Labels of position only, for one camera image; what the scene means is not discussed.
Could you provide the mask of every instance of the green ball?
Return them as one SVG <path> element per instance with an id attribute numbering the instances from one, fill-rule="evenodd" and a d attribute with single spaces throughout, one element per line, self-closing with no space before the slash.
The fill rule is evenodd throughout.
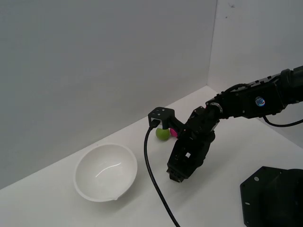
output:
<path id="1" fill-rule="evenodd" d="M 168 140 L 170 136 L 169 129 L 157 129 L 156 136 L 160 140 Z"/>

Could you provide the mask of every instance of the bowl rim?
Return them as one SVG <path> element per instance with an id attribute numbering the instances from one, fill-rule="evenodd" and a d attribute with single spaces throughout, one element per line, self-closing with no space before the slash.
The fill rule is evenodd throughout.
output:
<path id="1" fill-rule="evenodd" d="M 87 196 L 86 194 L 84 194 L 80 188 L 78 187 L 78 184 L 77 184 L 77 181 L 76 181 L 76 173 L 77 173 L 77 169 L 79 167 L 79 164 L 80 162 L 83 160 L 83 158 L 88 154 L 90 153 L 91 151 L 93 151 L 94 149 L 97 149 L 99 147 L 103 147 L 103 146 L 107 146 L 107 145 L 114 145 L 114 146 L 119 146 L 119 147 L 122 147 L 124 148 L 125 150 L 128 151 L 128 153 L 131 155 L 134 163 L 135 163 L 135 174 L 132 176 L 130 182 L 127 184 L 127 186 L 121 191 L 121 193 L 119 195 L 117 195 L 116 197 L 114 198 L 106 198 L 106 199 L 95 199 L 95 198 L 92 198 L 92 197 L 89 197 Z M 138 163 L 137 163 L 137 159 L 135 157 L 135 155 L 133 154 L 133 152 L 126 146 L 124 145 L 121 145 L 121 144 L 117 144 L 117 143 L 102 143 L 102 144 L 99 144 L 97 145 L 96 147 L 90 149 L 89 151 L 85 152 L 85 154 L 80 158 L 80 160 L 77 162 L 76 164 L 76 167 L 74 169 L 74 175 L 73 175 L 73 182 L 74 182 L 74 187 L 76 189 L 76 191 L 78 192 L 78 194 L 80 196 L 82 196 L 83 198 L 89 200 L 89 201 L 92 201 L 92 202 L 106 202 L 106 201 L 111 201 L 111 200 L 117 200 L 121 195 L 123 195 L 129 188 L 130 186 L 133 184 L 136 176 L 137 176 L 137 172 L 138 172 Z"/>

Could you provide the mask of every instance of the pink ball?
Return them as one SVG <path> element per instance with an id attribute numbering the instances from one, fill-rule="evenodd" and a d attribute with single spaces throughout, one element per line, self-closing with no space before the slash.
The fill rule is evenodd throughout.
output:
<path id="1" fill-rule="evenodd" d="M 175 130 L 169 129 L 169 131 L 170 131 L 171 136 L 173 136 L 173 137 L 177 137 L 178 136 L 178 134 L 176 133 Z"/>

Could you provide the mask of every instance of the white bowl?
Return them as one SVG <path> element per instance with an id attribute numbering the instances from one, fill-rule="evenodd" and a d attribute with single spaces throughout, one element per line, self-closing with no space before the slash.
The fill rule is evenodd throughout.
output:
<path id="1" fill-rule="evenodd" d="M 79 161 L 74 185 L 87 200 L 117 200 L 134 182 L 137 168 L 137 160 L 129 148 L 104 144 L 89 151 Z"/>

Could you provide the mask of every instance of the black cable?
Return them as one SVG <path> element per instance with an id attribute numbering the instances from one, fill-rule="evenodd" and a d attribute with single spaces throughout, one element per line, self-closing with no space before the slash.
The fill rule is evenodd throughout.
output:
<path id="1" fill-rule="evenodd" d="M 160 199 L 161 199 L 161 201 L 162 201 L 162 203 L 163 203 L 166 211 L 168 212 L 168 214 L 169 214 L 172 222 L 175 224 L 176 227 L 180 227 L 179 223 L 177 222 L 177 220 L 175 219 L 174 215 L 172 214 L 172 212 L 171 212 L 168 204 L 166 203 L 165 198 L 162 195 L 162 192 L 161 192 L 160 188 L 157 185 L 157 182 L 156 182 L 156 180 L 155 180 L 155 178 L 154 178 L 154 176 L 152 174 L 150 163 L 148 161 L 148 157 L 147 157 L 147 140 L 148 140 L 148 137 L 149 137 L 152 129 L 153 129 L 153 127 L 149 127 L 149 129 L 148 129 L 148 131 L 146 133 L 145 139 L 144 139 L 144 159 L 145 159 L 147 171 L 148 171 L 148 173 L 149 173 L 149 175 L 151 177 L 151 181 L 153 183 L 153 186 L 155 186 L 155 189 L 156 189 L 158 195 L 160 196 Z"/>
<path id="2" fill-rule="evenodd" d="M 265 120 L 265 122 L 267 124 L 269 124 L 271 126 L 279 127 L 279 128 L 290 127 L 290 126 L 294 126 L 294 125 L 303 123 L 303 119 L 299 120 L 297 122 L 290 123 L 290 124 L 273 124 L 273 123 L 269 122 L 269 120 L 267 119 L 266 116 L 264 116 L 263 119 Z"/>

